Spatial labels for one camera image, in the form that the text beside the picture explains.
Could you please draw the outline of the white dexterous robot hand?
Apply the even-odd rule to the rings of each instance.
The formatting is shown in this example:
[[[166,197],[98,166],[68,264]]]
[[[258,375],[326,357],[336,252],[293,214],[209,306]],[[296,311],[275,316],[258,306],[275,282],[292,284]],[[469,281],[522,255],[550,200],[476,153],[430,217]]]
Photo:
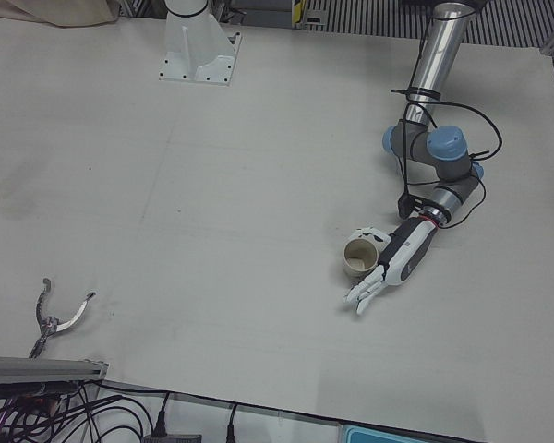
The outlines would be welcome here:
[[[376,228],[356,230],[343,249],[347,275],[356,283],[344,297],[358,315],[384,290],[400,286],[428,251],[438,225],[428,217],[411,217],[390,234]]]

